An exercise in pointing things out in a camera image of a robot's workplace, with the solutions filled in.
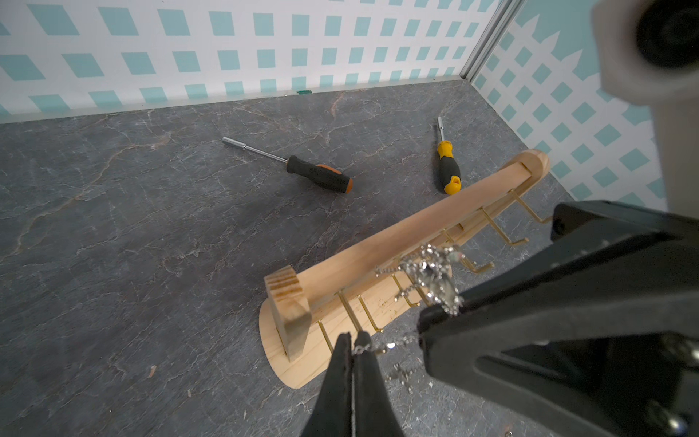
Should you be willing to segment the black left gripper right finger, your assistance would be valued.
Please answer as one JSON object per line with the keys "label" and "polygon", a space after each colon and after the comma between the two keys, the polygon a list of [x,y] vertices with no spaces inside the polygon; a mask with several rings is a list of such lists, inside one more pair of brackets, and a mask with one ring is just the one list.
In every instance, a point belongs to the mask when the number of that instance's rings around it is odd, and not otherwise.
{"label": "black left gripper right finger", "polygon": [[353,356],[353,396],[356,436],[403,436],[391,407],[378,359],[372,351]]}

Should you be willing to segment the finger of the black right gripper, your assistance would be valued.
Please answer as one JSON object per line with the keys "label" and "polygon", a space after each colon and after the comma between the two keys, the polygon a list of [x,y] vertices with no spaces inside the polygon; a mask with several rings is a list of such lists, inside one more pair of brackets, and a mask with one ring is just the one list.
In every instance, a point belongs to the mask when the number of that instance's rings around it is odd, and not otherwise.
{"label": "finger of the black right gripper", "polygon": [[420,314],[427,373],[561,435],[697,435],[697,220],[568,202],[551,239]]}

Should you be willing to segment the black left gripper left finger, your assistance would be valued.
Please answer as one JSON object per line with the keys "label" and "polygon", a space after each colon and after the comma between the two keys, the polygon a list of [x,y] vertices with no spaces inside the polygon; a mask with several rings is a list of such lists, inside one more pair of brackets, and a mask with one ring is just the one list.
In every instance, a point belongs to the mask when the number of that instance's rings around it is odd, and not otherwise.
{"label": "black left gripper left finger", "polygon": [[352,435],[351,335],[342,333],[335,343],[315,407],[301,436]]}

